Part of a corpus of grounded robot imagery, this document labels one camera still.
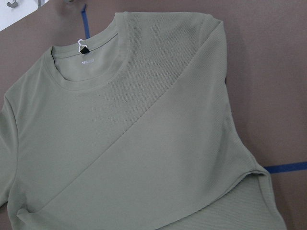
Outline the olive green long-sleeve shirt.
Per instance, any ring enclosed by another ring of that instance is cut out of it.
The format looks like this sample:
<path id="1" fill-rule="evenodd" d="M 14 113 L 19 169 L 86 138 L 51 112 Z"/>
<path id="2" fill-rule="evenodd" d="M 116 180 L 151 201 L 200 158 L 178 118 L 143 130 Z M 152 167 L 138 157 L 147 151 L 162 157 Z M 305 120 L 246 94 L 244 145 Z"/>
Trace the olive green long-sleeve shirt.
<path id="1" fill-rule="evenodd" d="M 118 12 L 4 94 L 0 202 L 14 230 L 284 230 L 241 142 L 224 23 Z"/>

